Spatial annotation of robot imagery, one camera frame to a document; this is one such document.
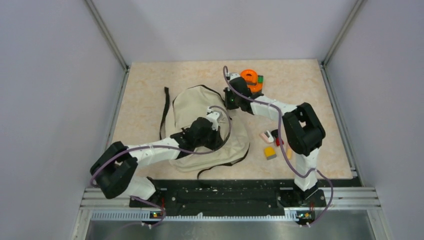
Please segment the beige canvas student bag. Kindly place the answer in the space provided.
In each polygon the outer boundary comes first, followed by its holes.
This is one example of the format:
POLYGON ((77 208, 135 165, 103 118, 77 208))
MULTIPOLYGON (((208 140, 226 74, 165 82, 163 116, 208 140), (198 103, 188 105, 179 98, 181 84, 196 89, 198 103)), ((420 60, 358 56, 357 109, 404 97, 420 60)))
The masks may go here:
POLYGON ((223 97, 212 88, 196 85, 171 99, 164 88, 165 105, 159 138, 175 137, 181 149, 170 164, 180 172, 199 175, 217 166, 231 167, 243 161, 250 149, 242 120, 225 107, 223 97))

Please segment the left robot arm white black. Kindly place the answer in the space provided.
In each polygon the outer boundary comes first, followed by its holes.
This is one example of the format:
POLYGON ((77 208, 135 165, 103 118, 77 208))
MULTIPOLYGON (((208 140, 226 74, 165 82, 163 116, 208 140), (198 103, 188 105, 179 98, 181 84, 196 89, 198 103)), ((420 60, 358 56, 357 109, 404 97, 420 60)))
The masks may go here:
POLYGON ((160 202, 161 194, 149 178, 136 176, 138 169, 199 155, 196 151, 199 147, 207 148, 211 154, 223 144, 218 119, 211 116, 199 117, 190 127, 156 142, 128 146, 117 141, 92 165, 90 183, 100 188, 106 199, 137 197, 154 207, 160 202))

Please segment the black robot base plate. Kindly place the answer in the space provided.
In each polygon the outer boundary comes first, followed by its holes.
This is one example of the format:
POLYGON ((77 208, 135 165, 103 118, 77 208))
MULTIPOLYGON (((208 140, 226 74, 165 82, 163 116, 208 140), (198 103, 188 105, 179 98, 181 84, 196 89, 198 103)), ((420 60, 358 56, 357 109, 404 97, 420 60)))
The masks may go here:
POLYGON ((302 193, 292 179, 165 180, 155 179, 156 193, 149 202, 162 207, 166 216, 256 217, 282 216, 287 208, 324 208, 334 203, 336 188, 358 187, 357 180, 333 180, 329 196, 319 180, 302 193))

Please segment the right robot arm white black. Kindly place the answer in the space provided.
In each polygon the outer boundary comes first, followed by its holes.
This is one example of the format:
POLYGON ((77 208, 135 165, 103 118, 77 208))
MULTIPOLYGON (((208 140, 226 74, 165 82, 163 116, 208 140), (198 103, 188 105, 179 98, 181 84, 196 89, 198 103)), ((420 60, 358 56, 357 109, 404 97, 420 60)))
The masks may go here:
POLYGON ((313 107, 307 102, 292 105, 262 93, 253 94, 245 79, 237 73, 226 73, 224 79, 228 85, 224 89, 227 109, 241 109, 251 115, 276 121, 279 139, 282 139, 282 132, 285 132, 288 146, 296 153, 295 165, 290 163, 286 152, 282 153, 295 174, 293 200, 299 206, 307 206, 318 190, 316 167, 319 150, 326 136, 313 107))

